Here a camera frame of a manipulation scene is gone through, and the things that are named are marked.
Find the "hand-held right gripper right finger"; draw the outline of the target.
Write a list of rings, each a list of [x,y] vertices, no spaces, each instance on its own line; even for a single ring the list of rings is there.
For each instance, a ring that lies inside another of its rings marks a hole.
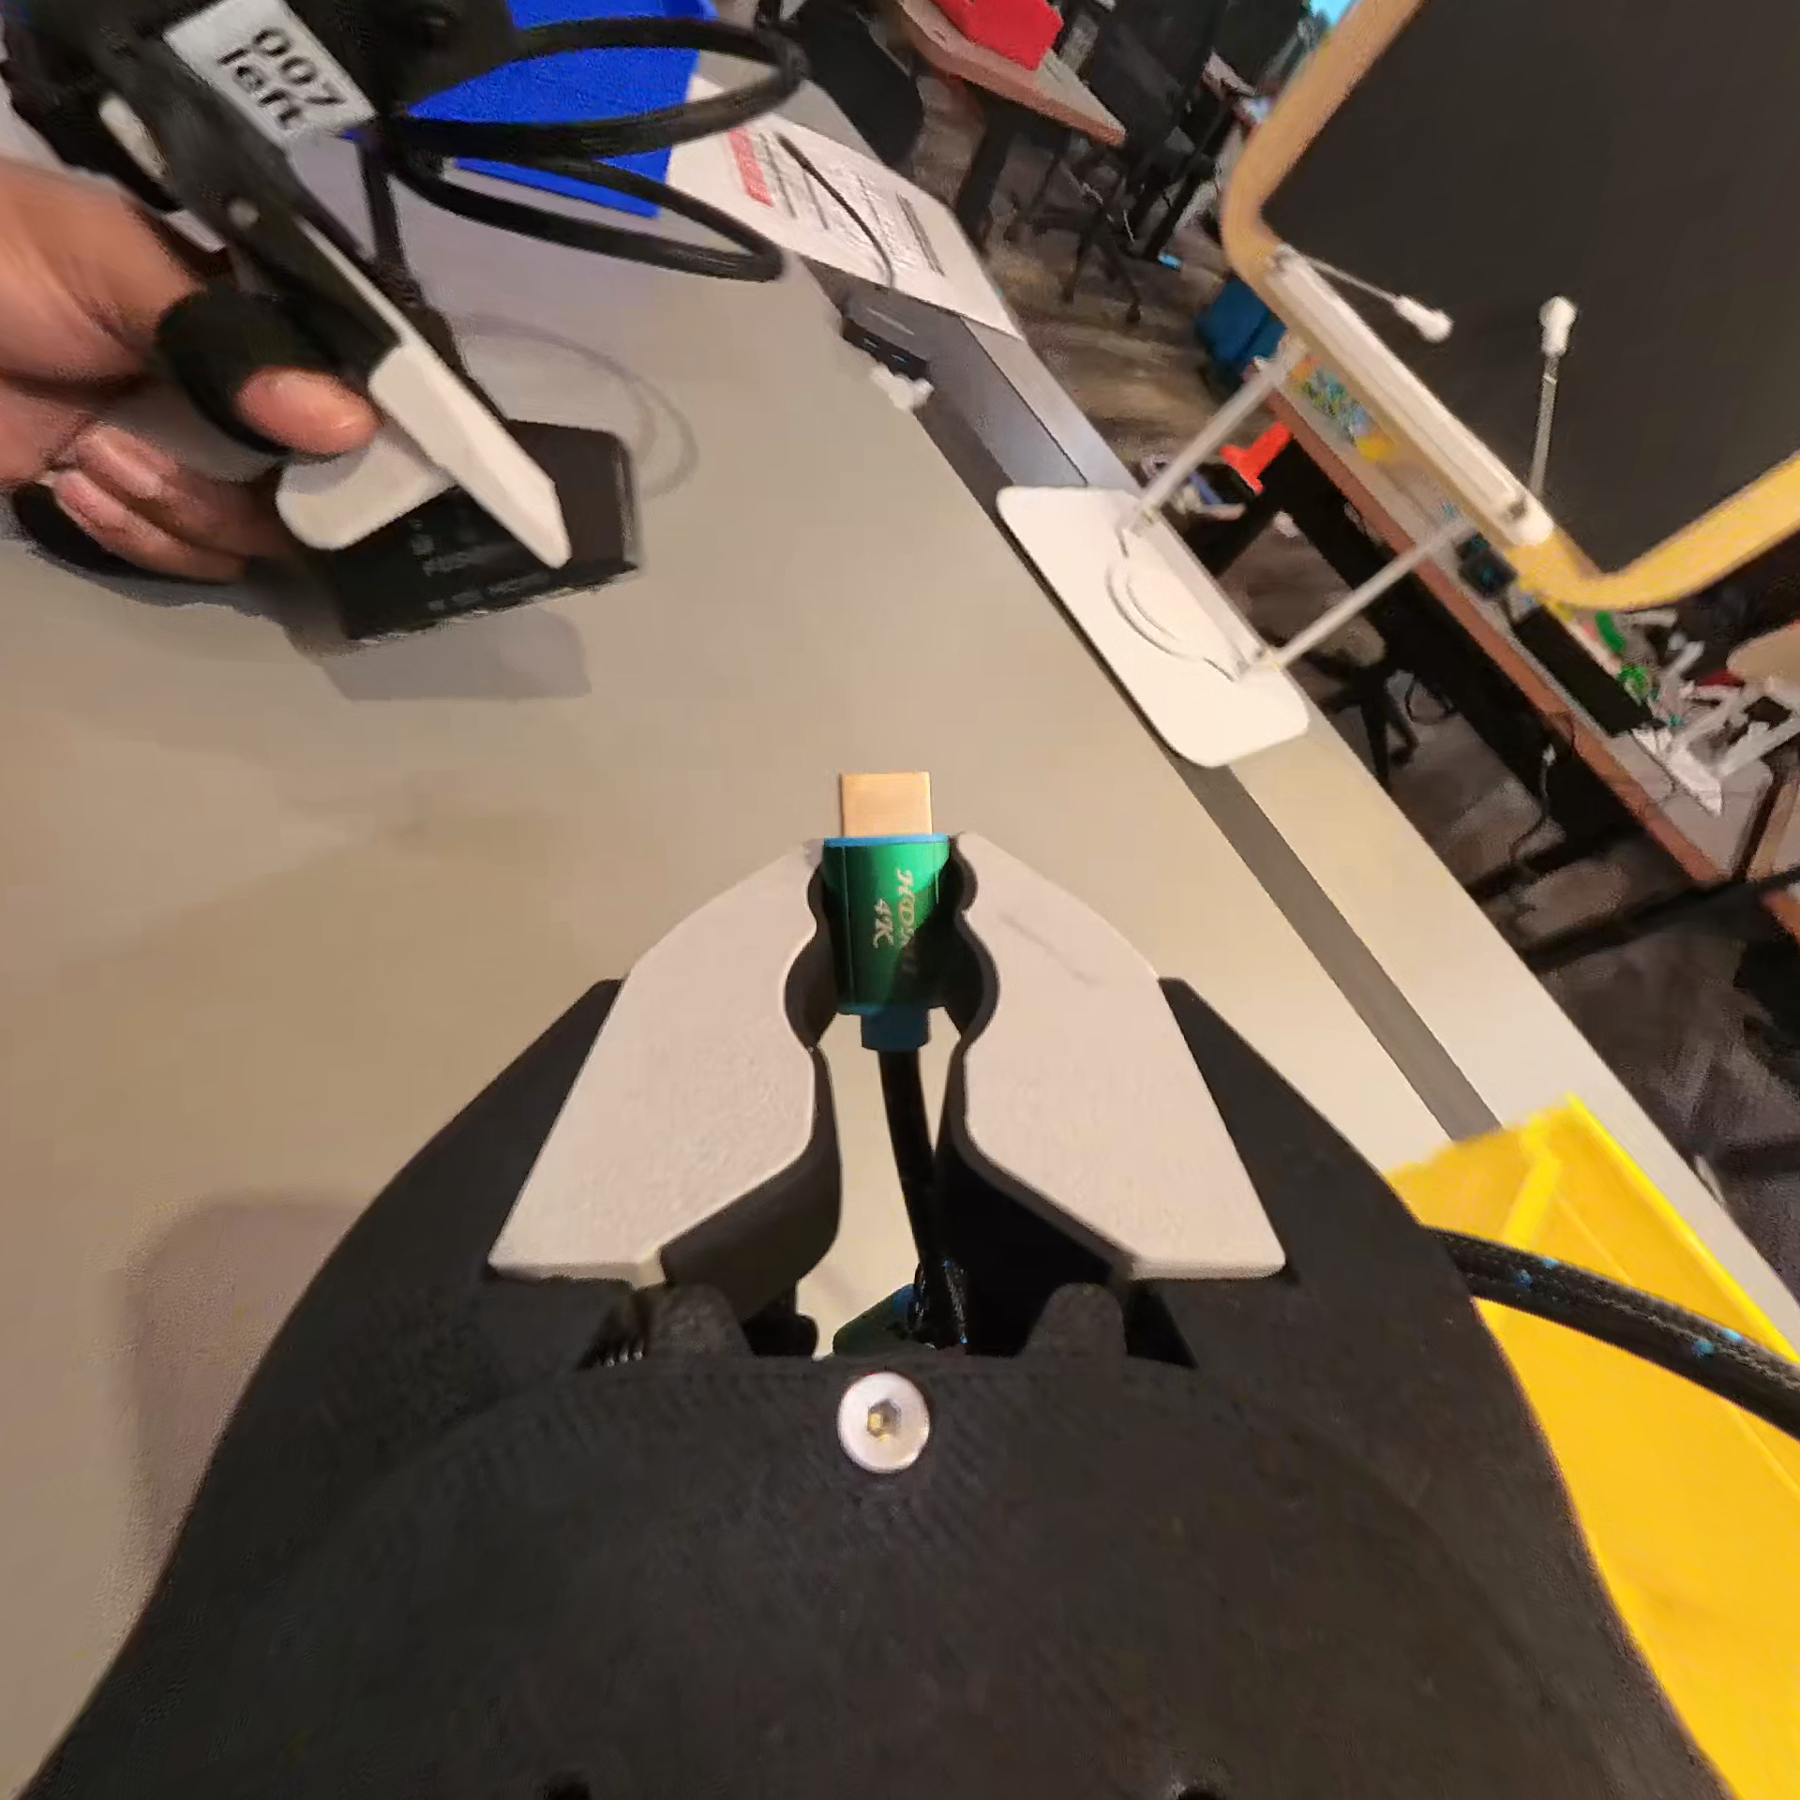
[[[954,847],[979,1003],[953,1117],[972,1168],[1113,1282],[1279,1275],[1286,1250],[1149,957],[999,843]]]

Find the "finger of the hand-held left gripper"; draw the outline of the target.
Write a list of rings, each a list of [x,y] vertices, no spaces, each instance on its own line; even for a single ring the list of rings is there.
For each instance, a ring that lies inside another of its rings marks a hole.
[[[369,366],[369,401],[540,563],[570,563],[558,484],[415,328]]]
[[[351,547],[451,488],[404,429],[382,427],[351,454],[290,459],[275,484],[275,510],[304,547]]]

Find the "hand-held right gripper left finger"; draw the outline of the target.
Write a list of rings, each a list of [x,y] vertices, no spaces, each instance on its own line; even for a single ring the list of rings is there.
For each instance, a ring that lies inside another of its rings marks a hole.
[[[618,984],[489,1268],[614,1282],[801,1282],[843,1221],[819,1035],[819,844],[707,900]]]

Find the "blue plastic bin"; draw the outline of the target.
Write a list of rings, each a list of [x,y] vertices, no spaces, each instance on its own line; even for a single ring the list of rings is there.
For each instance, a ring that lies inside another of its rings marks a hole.
[[[715,19],[712,4],[507,4],[521,31],[572,25],[581,19]],[[610,121],[688,101],[699,53],[566,53],[530,65],[507,65],[465,81],[410,108],[415,121]],[[586,177],[561,177],[540,167],[455,157],[469,176],[495,177],[507,190],[558,192],[591,202],[610,214],[654,221],[651,200],[604,190]]]

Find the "yellow plastic bin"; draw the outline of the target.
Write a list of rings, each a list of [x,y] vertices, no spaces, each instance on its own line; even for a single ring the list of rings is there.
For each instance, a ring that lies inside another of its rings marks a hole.
[[[1766,1315],[1580,1098],[1386,1182],[1430,1228],[1543,1253],[1798,1356],[1798,1330]],[[1623,1349],[1480,1309],[1681,1721],[1733,1793],[1798,1797],[1798,1442]]]

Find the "dark grey port hub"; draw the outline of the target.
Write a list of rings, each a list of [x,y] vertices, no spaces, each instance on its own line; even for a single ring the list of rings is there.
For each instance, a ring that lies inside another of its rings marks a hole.
[[[852,286],[836,313],[843,342],[902,382],[957,382],[979,351],[961,314],[902,292]]]

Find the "person's left hand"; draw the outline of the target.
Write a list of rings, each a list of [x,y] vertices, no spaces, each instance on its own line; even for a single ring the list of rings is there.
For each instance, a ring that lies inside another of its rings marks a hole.
[[[121,423],[156,328],[198,269],[121,192],[2,160],[2,496],[104,570],[239,581],[290,559],[268,484],[220,479]]]

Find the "printed paper sheet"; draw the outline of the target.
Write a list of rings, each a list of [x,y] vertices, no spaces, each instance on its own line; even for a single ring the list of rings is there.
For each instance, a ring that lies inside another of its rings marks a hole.
[[[673,147],[663,177],[800,260],[1018,337],[954,214],[863,151],[763,120]]]

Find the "red plastic bin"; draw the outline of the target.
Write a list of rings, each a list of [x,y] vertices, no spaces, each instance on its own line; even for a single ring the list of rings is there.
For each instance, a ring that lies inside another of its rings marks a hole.
[[[1057,45],[1066,19],[1053,4],[1018,0],[1018,4],[936,4],[936,13],[950,21],[961,40],[1017,65],[1024,74],[1040,69],[1043,58]]]

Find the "wood-framed black board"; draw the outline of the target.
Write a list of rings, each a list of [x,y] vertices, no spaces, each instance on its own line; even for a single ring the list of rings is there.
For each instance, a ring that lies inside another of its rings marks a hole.
[[[1798,4],[1356,4],[1221,234],[1539,597],[1798,535]]]

